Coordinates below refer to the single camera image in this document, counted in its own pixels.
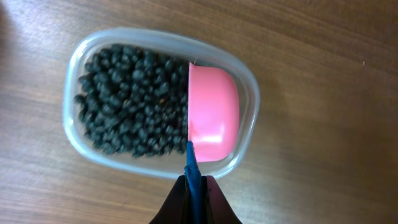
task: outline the plastic container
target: plastic container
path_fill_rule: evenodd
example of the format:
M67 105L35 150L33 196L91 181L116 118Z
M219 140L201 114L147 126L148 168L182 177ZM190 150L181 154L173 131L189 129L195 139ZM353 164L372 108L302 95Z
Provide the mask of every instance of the plastic container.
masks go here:
M104 47L112 44L132 44L170 55L176 55L197 64L226 70L234 79L239 94L239 136L234 150L216 162L201 162L202 175L220 178L231 172L243 159L252 135L260 105L257 81L250 70L233 55L212 45L181 35L156 30L113 28L95 32L84 38L69 62L63 98L63 127L75 149L87 159L104 166L138 174L176 179L184 173L185 155L172 152L169 156L141 157L130 154L106 156L94 150L91 142L83 137L84 127L78 120L79 108L73 97L81 91L77 82L84 74L84 64Z

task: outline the wooden table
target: wooden table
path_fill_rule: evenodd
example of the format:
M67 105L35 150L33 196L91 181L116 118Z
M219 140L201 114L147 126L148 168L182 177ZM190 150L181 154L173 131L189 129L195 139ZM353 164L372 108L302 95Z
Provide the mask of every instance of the wooden table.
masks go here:
M0 223L148 223L173 180L82 158L62 128L74 47L115 26L188 35L257 77L246 157L218 180L243 223L398 223L395 0L3 0Z

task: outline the pink measuring cup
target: pink measuring cup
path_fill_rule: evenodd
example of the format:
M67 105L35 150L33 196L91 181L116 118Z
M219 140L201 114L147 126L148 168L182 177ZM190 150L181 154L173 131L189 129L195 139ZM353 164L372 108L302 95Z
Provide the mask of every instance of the pink measuring cup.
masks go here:
M190 63L188 140L198 162L224 159L239 132L239 98L235 82L224 70Z

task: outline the black bean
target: black bean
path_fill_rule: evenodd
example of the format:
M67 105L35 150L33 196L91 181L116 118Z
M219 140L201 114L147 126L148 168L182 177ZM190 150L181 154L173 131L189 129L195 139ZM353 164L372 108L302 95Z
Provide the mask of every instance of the black bean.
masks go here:
M169 56L161 54L159 55L159 62L162 64L166 64L166 62L169 60Z
M128 152L129 148L125 145L121 145L120 148L116 151L117 153Z
M141 122L135 122L133 127L132 127L132 129L131 129L131 132L132 133L137 133L138 130L141 129L141 127L142 127L142 123Z
M161 148L160 148L159 144L154 144L152 146L152 150L155 152L160 152Z
M125 54L125 55L133 56L136 52L137 52L137 50L133 46L125 45L123 47L123 54Z
M150 124L150 121L147 123L147 125L150 125L149 127L147 127L147 132L148 134L152 134L155 132L155 127L153 126L153 124Z
M154 133L155 134L160 134L162 132L161 128L155 128Z
M155 153L154 152L147 152L147 157L152 157L152 156L154 156L155 155Z
M113 53L112 57L111 57L111 63L113 65L116 65L120 61L121 57L122 57L121 53L119 53L119 52Z
M85 69L87 72L94 72L93 64L91 62L85 63Z
M82 85L85 83L91 83L93 81L93 75L92 74L86 74L82 75L78 78L78 82L80 82Z
M86 102L86 98L82 94L77 94L75 97L73 97L73 101L75 103L83 104Z
M165 81L166 81L165 75L164 74L158 74L155 77L154 84L160 85L161 83L163 83Z
M161 137L159 138L159 145L160 145L161 147L163 147L163 146L165 146L166 144L167 144L166 138L164 138L163 136L161 136Z
M95 114L94 114L93 112L91 112L91 111L88 111L88 112L85 114L84 122L85 122L85 123L93 122L93 121L94 121L94 118L95 118Z
M129 93L126 91L120 91L118 93L118 97L120 100L124 101L125 99L127 99L129 97Z
M181 148L178 148L178 149L177 149L177 152L178 152L179 154L181 154L181 155L185 153L185 151L182 150Z
M132 156L133 158L140 158L142 156L142 153L138 152L137 150L133 150Z
M102 145L103 152L107 155L112 155L116 152L116 149L110 145L110 143L106 142Z
M101 56L97 53L93 55L93 64L99 65L101 63Z
M137 110L138 110L138 107L136 107L136 106L129 107L129 113L135 113Z
M149 86L148 89L147 89L147 92L149 94L152 94L154 92L154 87L153 86Z
M122 44L113 44L109 49L112 52L121 52L123 49L123 45Z
M172 148L170 146L165 146L164 147L164 153L166 155L170 155L171 152L172 152Z
M95 130L95 123L94 122L86 122L86 130L94 131Z
M180 68L178 68L178 72L180 73L181 76L186 76L188 75L188 63L182 63L180 65Z
M115 109L119 109L123 102L120 100L120 98L116 95L111 95L109 98L109 104L113 106Z
M122 135L122 142L123 142L124 145L131 146L132 145L132 141L133 141L132 140L132 136L129 133Z
M103 141L110 141L114 136L114 131L110 131L110 132L105 132L103 135Z
M133 80L142 80L145 77L145 73L142 70L135 70L132 73Z
M126 110L121 110L120 112L118 112L118 117L120 118L120 120L123 120L125 118L127 118L129 116L129 112Z
M165 130L165 133L166 134L172 134L173 131L174 131L174 128L171 125L168 125L166 130Z
M166 74L166 71L164 70L164 68L159 67L155 69L155 74L164 76Z
M102 112L103 112L104 114L114 114L116 111L115 111L115 109L114 109L112 106L110 106L109 104L104 104L104 105L102 106Z
M184 105L185 103L188 103L188 96L187 95L183 95L181 97L181 104Z
M111 67L111 62L109 61L108 58L102 59L101 66L103 68L110 68Z
M106 128L109 129L109 128L113 128L116 125L118 125L119 122L120 122L120 119L116 115L108 116L108 117L105 117L104 125Z
M144 88L140 88L140 89L138 90L138 94L140 94L141 96L144 96L144 95L146 94L145 89L144 89Z
M155 122L155 124L159 124L160 122L162 122L162 117L158 114L155 115L154 122Z
M129 91L130 90L130 85L127 82L122 82L120 83L120 89L122 91Z
M94 123L97 125L102 124L102 122L105 120L105 116L102 112L99 112L94 119Z
M132 106L132 101L131 100L124 100L122 109L128 110Z
M98 98L99 98L103 103L109 102L109 95L107 95L106 93L100 92L99 95L98 95Z
M104 133L106 130L105 130L105 128L103 127L103 126L97 126L96 128L95 128L95 132L96 133Z
M114 71L114 73L112 74L112 82L114 83L121 83L123 80L123 73L120 70L116 70Z
M89 111L98 111L101 107L101 104L97 99L90 99L87 101L87 107Z
M143 109L145 107L145 102L141 102L138 104L138 109Z
M155 70L153 67L146 67L144 72L146 77L148 78L152 78L155 75Z
M165 63L164 67L165 67L168 71L172 71L173 68L174 68L174 61L173 61L172 59L169 59L169 60Z
M131 63L131 60L130 60L129 56L127 56L127 55L125 55L125 54L122 55L121 61L122 61L123 63L125 63L125 64Z
M136 114L136 121L143 121L145 116L142 113Z
M78 119L79 119L81 122L84 122L84 121L85 121L85 115L86 115L86 111L85 111L85 110L81 110L81 111L79 112Z
M91 138L91 133L90 133L89 131L86 131L86 132L84 133L84 137L87 138L87 139L92 140L92 138Z
M136 149L138 152L141 152L141 153L144 153L147 150L144 146L142 146L140 144L136 147Z
M93 142L93 147L95 149L99 149L99 148L101 148L101 146L102 146L102 140L97 140L97 141Z
M156 144L156 142L157 142L157 141L156 141L155 138L149 138L148 141L147 141L147 145L151 147L151 146L153 146L154 144Z
M112 67L112 68L108 69L107 74L108 74L108 75L112 75L112 74L114 73L114 71L116 71L116 68L115 68L115 67Z
M137 92L139 90L139 85L137 83L132 84L131 91Z
M146 123L146 125L155 125L155 120L150 117L146 117L145 123Z
M178 83L178 75L175 72L173 72L172 75L170 76L170 81L172 83Z
M148 138L148 133L145 129L140 129L138 131L138 137L141 138L141 140L146 140Z
M150 80L144 79L144 80L141 82L141 84L142 84L143 86L149 86L149 85L150 85Z
M145 56L144 59L144 66L149 67L152 66L155 63L155 57L154 56Z
M137 63L138 62L138 60L139 60L139 56L138 55L133 55L132 57L131 57L131 60L134 62L134 63Z
M151 102L151 101L153 101L154 99L153 99L153 97L151 97L151 96L149 96L149 95L145 95L144 96L144 101L145 102Z
M170 89L169 83L167 82L162 83L159 87L159 94L160 95L166 94L169 91L169 89Z
M93 64L93 72L100 72L101 69L102 68L100 64Z
M119 126L119 133L124 134L127 133L130 129L132 129L133 122L131 120L123 121Z
M112 55L112 51L110 51L110 49L102 49L100 50L99 55L102 58L110 58Z
M182 138L180 136L174 136L173 143L174 144L180 144L181 140L182 140Z
M119 149L122 141L118 137L113 137L111 140L111 144L115 149Z
M140 143L139 139L132 140L132 145L133 146L138 146L139 143Z
M105 72L98 72L96 76L101 83L106 83L109 81L109 75Z
M94 131L94 132L91 133L91 140L100 141L103 138L102 135L103 135L102 133Z
M151 107L150 105L147 105L147 106L145 107L144 112L145 112L145 114L146 114L147 116L152 116L152 115L155 113L153 107Z
M136 65L134 66L135 69L143 69L144 68L144 61L143 59L140 59L136 62Z

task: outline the dried black bean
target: dried black bean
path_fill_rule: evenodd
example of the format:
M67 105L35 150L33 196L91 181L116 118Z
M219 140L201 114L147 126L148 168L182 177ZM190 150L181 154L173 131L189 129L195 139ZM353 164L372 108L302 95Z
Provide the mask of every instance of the dried black bean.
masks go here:
M75 103L78 103L78 104L83 104L83 103L85 103L86 98L85 98L85 96L83 96L82 94L77 94L77 95L73 98L73 101L74 101Z
M112 106L110 106L109 104L104 104L102 106L102 112L104 114L114 114L116 112L116 110Z
M109 48L112 52L121 52L123 49L122 44L114 44Z
M169 89L170 89L169 83L165 82L165 83L160 85L159 94L160 95L166 94L169 91Z
M119 109L122 106L123 102L120 100L118 96L112 95L109 98L109 104L113 106L115 109Z
M145 77L145 73L142 70L135 70L132 73L133 80L142 80Z
M172 71L174 68L174 61L172 59L169 59L166 64L164 65L164 67L168 70L168 71Z
M87 72L94 72L93 64L91 62L85 63L85 69Z
M97 53L93 55L93 64L99 65L101 63L101 56Z
M114 71L112 74L112 82L120 84L123 81L123 73L120 70Z
M123 54L133 56L136 53L136 49L133 46L125 45L123 47Z
M112 51L110 51L110 49L102 49L99 52L99 56L101 56L102 58L110 58L112 55Z

